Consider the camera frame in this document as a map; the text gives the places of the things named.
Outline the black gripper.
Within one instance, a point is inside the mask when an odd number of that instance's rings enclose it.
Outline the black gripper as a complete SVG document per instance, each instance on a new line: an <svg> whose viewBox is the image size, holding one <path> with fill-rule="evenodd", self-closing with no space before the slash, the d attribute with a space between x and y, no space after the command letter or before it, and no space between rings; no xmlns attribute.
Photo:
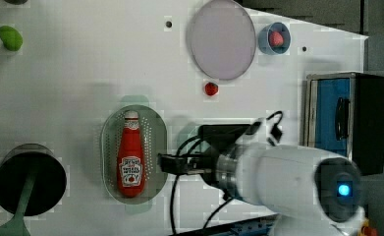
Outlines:
<svg viewBox="0 0 384 236"><path fill-rule="evenodd" d="M217 184L216 169L220 152L209 147L202 153L158 154L158 165L173 175L200 175L206 184Z"/></svg>

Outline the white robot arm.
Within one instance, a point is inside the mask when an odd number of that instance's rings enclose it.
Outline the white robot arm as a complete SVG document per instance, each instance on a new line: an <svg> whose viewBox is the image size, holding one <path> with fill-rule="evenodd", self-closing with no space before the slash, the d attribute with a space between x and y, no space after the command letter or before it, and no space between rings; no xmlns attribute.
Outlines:
<svg viewBox="0 0 384 236"><path fill-rule="evenodd" d="M313 147L267 143L158 155L161 170L199 175L229 198L280 215L273 236L352 236L364 221L356 165Z"/></svg>

